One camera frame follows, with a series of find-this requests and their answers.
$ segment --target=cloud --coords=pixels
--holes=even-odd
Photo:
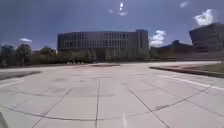
[[[216,22],[216,11],[212,9],[207,9],[205,12],[202,12],[201,15],[194,17],[199,26],[209,25]]]
[[[127,11],[120,11],[117,13],[119,16],[126,16],[128,14]]]
[[[180,8],[185,8],[185,7],[188,6],[188,4],[189,4],[188,1],[184,1],[184,2],[182,2],[182,3],[180,4]]]
[[[151,37],[150,45],[161,45],[164,41],[164,36],[166,35],[165,31],[157,30],[156,35]]]
[[[109,9],[108,12],[109,12],[109,13],[114,13],[114,10]]]
[[[25,43],[32,43],[32,40],[27,39],[27,38],[21,38],[20,41],[23,41]]]

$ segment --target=grass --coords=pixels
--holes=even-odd
[[[224,64],[213,64],[198,67],[190,67],[187,69],[224,73]]]

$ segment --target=dark building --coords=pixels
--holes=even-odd
[[[191,30],[190,37],[198,52],[211,52],[223,49],[224,24],[213,23]]]
[[[91,50],[97,60],[136,60],[148,55],[148,31],[99,31],[58,34],[57,49],[64,51]]]

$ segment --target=green tree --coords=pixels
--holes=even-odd
[[[31,47],[28,44],[21,44],[16,50],[16,58],[20,65],[27,65],[31,62]]]
[[[57,53],[54,49],[50,48],[50,47],[43,47],[40,51],[39,51],[40,56],[42,56],[41,58],[44,59],[42,60],[43,63],[45,64],[54,64],[56,62],[57,59]]]
[[[1,46],[0,63],[2,67],[16,65],[15,49],[13,46]]]

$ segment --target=blue sky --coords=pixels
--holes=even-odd
[[[56,48],[57,34],[72,31],[146,29],[152,45],[224,20],[223,0],[0,0],[0,43]]]

